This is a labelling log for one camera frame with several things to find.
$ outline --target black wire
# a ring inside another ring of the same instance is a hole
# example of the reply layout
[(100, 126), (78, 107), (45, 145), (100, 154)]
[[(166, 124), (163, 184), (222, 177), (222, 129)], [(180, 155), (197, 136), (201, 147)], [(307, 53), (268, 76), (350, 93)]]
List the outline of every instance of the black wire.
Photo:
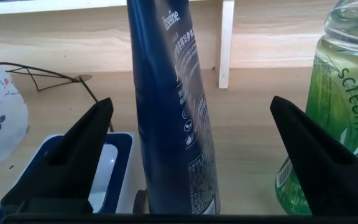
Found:
[(11, 63), (11, 62), (0, 62), (0, 65), (12, 65), (12, 66), (17, 66), (17, 67), (22, 67), (24, 69), (27, 69), (27, 71), (29, 69), (33, 69), (33, 70), (40, 71), (40, 72), (46, 72), (46, 73), (54, 74), (54, 75), (56, 75), (58, 77), (66, 78), (66, 79), (71, 80), (72, 82), (75, 82), (75, 83), (80, 82), (80, 81), (76, 80), (75, 78), (72, 78), (72, 77), (57, 73), (57, 72), (53, 72), (53, 71), (50, 71), (50, 70), (45, 70), (45, 69), (42, 69), (42, 68), (35, 68), (35, 67), (31, 67), (31, 66), (27, 66), (27, 65), (21, 65), (21, 64), (18, 64), (18, 63)]
[[(93, 99), (96, 103), (98, 102), (98, 99), (95, 97), (95, 95), (93, 94), (93, 92), (91, 91), (91, 89), (87, 86), (87, 84), (84, 82), (84, 80), (82, 79), (81, 76), (80, 76), (80, 80), (77, 80), (77, 79), (74, 79), (74, 78), (72, 78), (72, 77), (69, 77), (69, 76), (66, 76), (66, 75), (57, 73), (57, 72), (45, 70), (45, 69), (42, 69), (42, 68), (35, 68), (35, 67), (27, 66), (27, 65), (21, 65), (21, 64), (18, 64), (18, 63), (0, 62), (0, 65), (12, 65), (12, 66), (17, 66), (17, 67), (19, 67), (19, 68), (15, 68), (15, 69), (12, 69), (12, 70), (8, 70), (8, 71), (6, 71), (6, 72), (13, 73), (13, 74), (19, 74), (19, 75), (30, 75), (30, 77), (31, 77), (32, 81), (34, 82), (35, 87), (36, 87), (36, 89), (37, 89), (38, 92), (41, 92), (41, 91), (43, 91), (43, 90), (47, 90), (47, 89), (49, 89), (49, 88), (53, 88), (53, 87), (56, 87), (56, 86), (62, 86), (62, 85), (67, 85), (67, 84), (71, 84), (71, 83), (79, 83), (79, 82), (81, 82), (82, 85), (85, 87), (86, 91), (88, 91), (88, 93), (91, 95), (92, 99)], [(22, 70), (22, 69), (27, 70), (27, 73), (18, 72), (19, 70)], [(30, 72), (30, 69), (31, 69), (31, 70), (40, 71), (40, 72), (49, 73), (49, 74), (53, 74), (53, 75), (33, 74), (33, 73)], [(57, 85), (52, 85), (52, 86), (48, 86), (48, 87), (45, 87), (45, 88), (40, 89), (40, 88), (38, 87), (37, 82), (35, 81), (34, 76), (50, 77), (50, 78), (64, 78), (64, 79), (68, 79), (69, 82), (61, 83), (61, 84), (57, 84)], [(110, 132), (114, 132), (114, 128), (113, 128), (113, 126), (112, 126), (112, 124), (111, 124), (111, 121), (109, 122), (109, 129), (110, 129)]]
[[(19, 74), (19, 75), (28, 75), (28, 73), (24, 73), (24, 72), (15, 72), (17, 70), (18, 69), (14, 69), (14, 70), (6, 71), (6, 72), (13, 73), (13, 74)], [(64, 77), (57, 77), (55, 75), (43, 75), (43, 74), (34, 74), (34, 73), (31, 73), (31, 75), (40, 76), (40, 77), (50, 77), (50, 78), (64, 78)]]

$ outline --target navy blue tube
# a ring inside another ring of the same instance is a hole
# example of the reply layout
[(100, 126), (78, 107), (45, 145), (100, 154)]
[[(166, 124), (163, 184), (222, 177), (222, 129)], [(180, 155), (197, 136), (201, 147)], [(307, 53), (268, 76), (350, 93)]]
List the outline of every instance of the navy blue tube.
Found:
[(151, 213), (219, 213), (208, 110), (188, 0), (127, 0)]

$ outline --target wooden wall panel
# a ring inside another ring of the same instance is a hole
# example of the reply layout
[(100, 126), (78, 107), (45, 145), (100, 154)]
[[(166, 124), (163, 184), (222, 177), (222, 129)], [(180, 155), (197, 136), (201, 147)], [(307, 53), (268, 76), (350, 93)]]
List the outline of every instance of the wooden wall panel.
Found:
[[(236, 0), (231, 68), (310, 67), (336, 2)], [(201, 67), (213, 68), (219, 0), (190, 6)], [(126, 7), (0, 15), (2, 60), (59, 72), (132, 70)]]
[(338, 0), (237, 0), (231, 67), (312, 66), (323, 24)]
[[(192, 2), (202, 68), (213, 68), (218, 2)], [(0, 61), (59, 72), (132, 70), (126, 7), (0, 15)]]

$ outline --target green plastic bottle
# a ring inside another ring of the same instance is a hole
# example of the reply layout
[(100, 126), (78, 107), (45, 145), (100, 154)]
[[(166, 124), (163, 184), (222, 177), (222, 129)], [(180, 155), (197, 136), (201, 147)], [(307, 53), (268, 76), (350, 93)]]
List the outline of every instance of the green plastic bottle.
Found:
[[(340, 1), (324, 28), (314, 56), (306, 114), (358, 156), (358, 0)], [(288, 214), (311, 214), (289, 159), (277, 174), (275, 188)]]

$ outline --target barcode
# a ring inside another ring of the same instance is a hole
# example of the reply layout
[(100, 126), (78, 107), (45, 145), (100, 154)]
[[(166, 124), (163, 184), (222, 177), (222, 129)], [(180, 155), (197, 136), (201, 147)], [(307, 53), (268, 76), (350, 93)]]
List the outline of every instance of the barcode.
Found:
[(203, 215), (215, 215), (215, 200), (212, 200), (211, 204), (208, 206), (208, 208), (205, 210)]
[(276, 186), (281, 187), (292, 172), (292, 163), (290, 160), (287, 161), (283, 169), (277, 174)]

